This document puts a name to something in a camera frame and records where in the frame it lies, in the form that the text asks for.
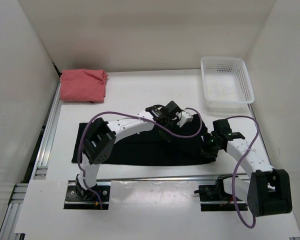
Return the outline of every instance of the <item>black cloth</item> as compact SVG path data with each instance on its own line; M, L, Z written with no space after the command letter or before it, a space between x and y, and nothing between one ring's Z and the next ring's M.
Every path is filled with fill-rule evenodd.
M134 166L187 166L214 162L215 159L203 158L200 150L202 136L208 132L202 123L199 135L192 138L171 137L167 142L159 134L158 128L126 137L113 146L110 157L103 164L134 165ZM80 123L73 151L72 163L77 163L78 147L87 123ZM174 130L178 135L192 135L198 131L200 118L193 116L192 122Z

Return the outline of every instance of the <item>white basket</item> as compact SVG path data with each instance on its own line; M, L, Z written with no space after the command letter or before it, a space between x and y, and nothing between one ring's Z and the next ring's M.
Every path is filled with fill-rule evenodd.
M204 97L210 108L239 108L255 100L245 62L241 58L201 58Z

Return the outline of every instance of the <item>white wall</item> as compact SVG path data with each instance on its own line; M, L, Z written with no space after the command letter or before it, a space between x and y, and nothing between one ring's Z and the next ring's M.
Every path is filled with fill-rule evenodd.
M17 0L0 0L0 227L24 176L58 76Z
M275 0L20 0L60 70L199 69L244 58Z
M291 180L300 227L300 0L277 0L245 59L271 162Z

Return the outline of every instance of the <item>folded red cloth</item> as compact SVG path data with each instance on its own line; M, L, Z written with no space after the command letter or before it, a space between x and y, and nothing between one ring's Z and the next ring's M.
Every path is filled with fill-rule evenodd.
M104 70L63 70L60 99L63 101L104 102L108 74Z

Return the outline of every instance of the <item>white panel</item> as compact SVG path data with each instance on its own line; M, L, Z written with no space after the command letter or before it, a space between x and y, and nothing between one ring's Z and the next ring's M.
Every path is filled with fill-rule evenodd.
M116 72L109 74L106 97L102 104L64 102L61 107L53 147L50 153L48 180L74 180L79 173L76 164L71 163L79 123L87 123L94 115L104 111L117 111L135 115L155 104L166 105L175 101L182 109L195 108L209 131L213 121L234 115L251 116L248 106L236 112L213 112L206 106L201 71L166 70L143 72ZM120 119L120 116L105 115L106 121ZM252 120L238 118L229 120L233 131L241 132L248 142L254 138L256 127ZM253 145L265 161L268 160L260 138ZM192 166L131 166L102 164L98 179L150 178L171 176L219 175L233 172L236 160L221 150L216 162Z
M244 58L275 0L20 0L60 70L198 69Z
M293 213L258 217L246 228L235 211L201 212L194 181L111 183L109 210L63 209L67 181L32 180L16 233L25 240L288 240ZM251 213L242 212L250 222Z
M0 0L0 227L57 85L51 60L16 0Z
M300 0L277 0L246 59L253 109L275 167L291 180L300 226Z

